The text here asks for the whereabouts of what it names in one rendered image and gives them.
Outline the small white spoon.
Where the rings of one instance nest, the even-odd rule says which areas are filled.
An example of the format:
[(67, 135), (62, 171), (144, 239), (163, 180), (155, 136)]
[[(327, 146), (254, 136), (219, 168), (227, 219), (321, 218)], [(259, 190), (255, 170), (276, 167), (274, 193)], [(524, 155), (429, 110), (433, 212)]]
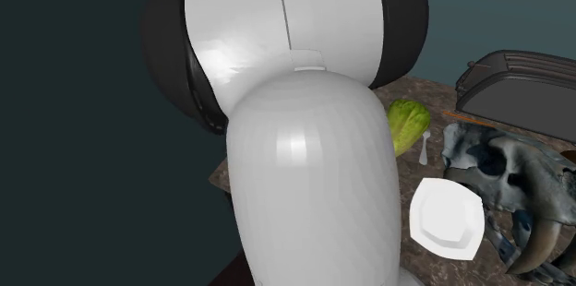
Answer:
[(429, 130), (426, 130), (422, 135), (422, 148), (419, 155), (419, 163), (423, 166), (426, 166), (428, 163), (426, 146), (427, 146), (427, 140), (430, 138), (430, 136), (431, 133)]

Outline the green lettuce head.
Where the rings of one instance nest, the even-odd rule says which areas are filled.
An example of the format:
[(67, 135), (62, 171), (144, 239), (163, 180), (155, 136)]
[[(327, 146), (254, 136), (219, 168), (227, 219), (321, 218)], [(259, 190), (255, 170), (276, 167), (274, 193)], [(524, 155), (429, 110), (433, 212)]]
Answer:
[(429, 110), (418, 101), (395, 100), (387, 113), (396, 157), (410, 149), (430, 125)]

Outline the white square plate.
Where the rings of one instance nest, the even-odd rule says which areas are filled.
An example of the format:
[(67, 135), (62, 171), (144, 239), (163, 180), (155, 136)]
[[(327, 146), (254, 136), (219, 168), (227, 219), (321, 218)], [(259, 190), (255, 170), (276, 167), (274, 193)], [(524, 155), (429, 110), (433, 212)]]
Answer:
[(485, 232), (482, 200), (458, 183), (425, 177), (414, 192), (409, 225), (411, 238), (429, 252), (472, 260)]

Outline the dark grey toaster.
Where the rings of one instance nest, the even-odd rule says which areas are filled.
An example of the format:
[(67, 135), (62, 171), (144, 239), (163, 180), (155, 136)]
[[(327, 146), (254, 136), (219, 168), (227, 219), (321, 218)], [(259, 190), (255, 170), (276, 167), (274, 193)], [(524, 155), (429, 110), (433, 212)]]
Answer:
[(576, 60), (498, 50), (467, 65), (455, 110), (576, 144)]

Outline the grey fanged animal skull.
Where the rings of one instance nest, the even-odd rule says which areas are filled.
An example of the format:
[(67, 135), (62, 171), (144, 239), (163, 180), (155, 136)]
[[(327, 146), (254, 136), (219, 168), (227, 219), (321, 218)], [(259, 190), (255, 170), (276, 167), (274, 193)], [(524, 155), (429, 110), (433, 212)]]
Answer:
[(576, 286), (576, 235), (556, 258), (563, 227), (576, 227), (576, 163), (542, 142), (494, 127), (443, 130), (444, 178), (481, 197), (487, 237), (511, 275), (544, 286)]

